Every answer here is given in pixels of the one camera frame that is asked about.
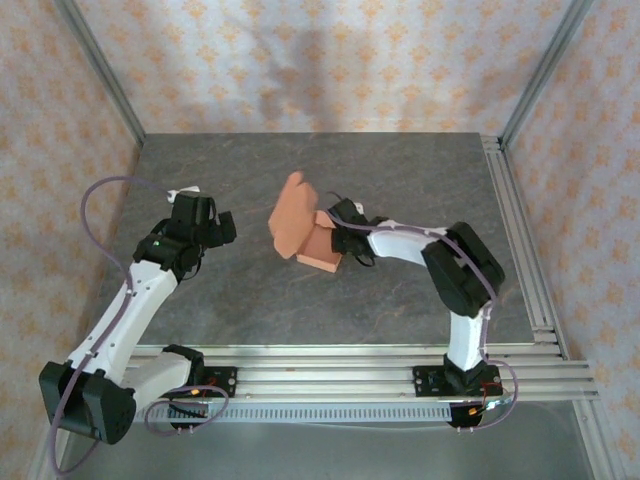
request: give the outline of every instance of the wall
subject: wall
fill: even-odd
[[[596,1],[512,158],[576,356],[640,477],[640,15]]]
[[[145,129],[500,134],[569,0],[80,0]]]
[[[46,422],[38,374],[77,345],[101,275],[80,198],[137,153],[52,1],[0,3],[0,52],[0,478],[23,479]],[[90,205],[99,238],[120,194]]]

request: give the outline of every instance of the metal frame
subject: metal frame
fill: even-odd
[[[482,137],[487,165],[496,189],[500,213],[505,225],[509,246],[516,265],[518,280],[524,293],[531,327],[548,329],[556,336],[556,342],[564,358],[569,358],[567,343],[558,328],[555,307],[545,280],[533,234],[522,202],[518,183],[513,175],[507,152],[501,150],[497,137]]]
[[[504,132],[500,137],[500,144],[502,146],[506,147],[510,145],[518,134],[520,127],[536,103],[547,80],[549,80],[551,74],[554,72],[560,58],[569,46],[573,34],[582,23],[582,19],[587,14],[592,3],[593,0],[573,0],[571,5],[569,5],[567,13],[565,13],[560,25],[551,38],[551,42],[544,52],[544,55],[542,55],[536,71],[531,77],[531,80],[529,80],[515,110],[507,121]]]
[[[602,402],[574,401],[573,408],[594,478],[626,478]]]
[[[193,346],[211,366],[238,367],[234,403],[413,403],[412,367],[439,365],[446,346]],[[129,362],[137,368],[162,347],[140,346]],[[495,344],[491,358],[509,362],[518,377],[522,401],[593,400],[598,392],[589,365],[566,361],[557,345]],[[501,368],[502,382],[513,378]],[[455,403],[472,398],[440,397]]]
[[[75,0],[55,0],[58,10],[67,22],[69,29],[75,35],[78,43],[84,50],[87,60],[102,81],[105,90],[113,100],[116,108],[122,115],[127,128],[136,140],[139,148],[142,148],[146,133],[136,112],[133,110],[127,95],[120,85],[116,74],[107,61],[98,41],[96,40],[89,24],[84,18],[80,7]]]

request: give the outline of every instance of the granite tabletop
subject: granite tabletop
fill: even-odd
[[[238,237],[208,250],[202,269],[164,302],[141,344],[446,344],[449,315],[427,269],[396,259],[364,268],[344,258],[335,274],[282,259],[267,220],[287,176],[302,170],[319,194],[361,202],[377,215],[424,227],[469,223],[506,281],[489,342],[533,335],[480,136],[466,133],[155,134],[136,175],[169,188],[200,186],[231,210]],[[130,261],[171,206],[132,186],[114,242]],[[101,314],[122,278],[109,267]]]

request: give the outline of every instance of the wallpaper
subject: wallpaper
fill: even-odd
[[[502,133],[569,0],[80,0],[150,133]]]
[[[38,375],[77,346],[101,276],[80,198],[136,152],[52,1],[0,2],[0,65],[0,478],[22,480],[46,423]],[[104,240],[121,188],[95,196]]]
[[[513,148],[576,356],[640,478],[640,11],[596,1]]]

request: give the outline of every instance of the black mounting bracket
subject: black mounting bracket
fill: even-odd
[[[362,225],[373,227],[380,222],[387,220],[383,217],[375,217],[373,220],[367,220],[367,217],[358,212],[355,203],[348,198],[341,199],[333,207],[329,209],[329,213],[343,222],[352,225]],[[368,231],[357,230],[336,224],[336,228],[331,231],[331,250],[342,255],[353,255],[356,259],[363,257],[369,258],[371,263],[365,266],[375,265],[375,254],[367,241]]]
[[[444,356],[443,365],[413,367],[416,397],[495,397],[503,394],[500,370],[482,361],[464,372]]]
[[[195,383],[189,382],[185,387],[195,385],[211,385],[218,387],[227,392],[229,398],[236,396],[236,387],[238,383],[238,367],[203,367],[200,379]],[[201,398],[217,398],[222,397],[221,393],[211,390],[202,390],[194,395],[191,392],[184,393],[166,393],[164,398],[169,400],[173,399],[193,399],[198,400]]]

